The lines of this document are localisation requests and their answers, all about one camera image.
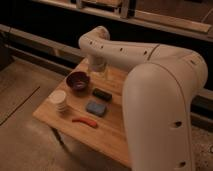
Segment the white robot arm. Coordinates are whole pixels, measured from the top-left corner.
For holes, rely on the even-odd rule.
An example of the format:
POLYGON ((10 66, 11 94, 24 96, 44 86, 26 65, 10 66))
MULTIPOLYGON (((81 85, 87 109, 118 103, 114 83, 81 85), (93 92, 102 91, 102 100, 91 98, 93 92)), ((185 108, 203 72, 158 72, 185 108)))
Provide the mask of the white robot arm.
POLYGON ((122 108, 132 171, 195 171, 190 107, 208 68, 197 52, 112 41, 98 26, 79 38, 94 71, 105 61, 128 72, 122 108))

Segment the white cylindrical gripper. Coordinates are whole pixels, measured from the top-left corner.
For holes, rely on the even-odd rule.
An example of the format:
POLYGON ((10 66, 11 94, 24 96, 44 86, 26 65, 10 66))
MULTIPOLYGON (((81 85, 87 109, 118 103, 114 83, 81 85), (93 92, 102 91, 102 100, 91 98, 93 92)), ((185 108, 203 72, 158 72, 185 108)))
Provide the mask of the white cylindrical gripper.
POLYGON ((88 57, 88 71, 89 72, 103 72, 103 79, 108 80, 108 66, 104 58, 88 57))

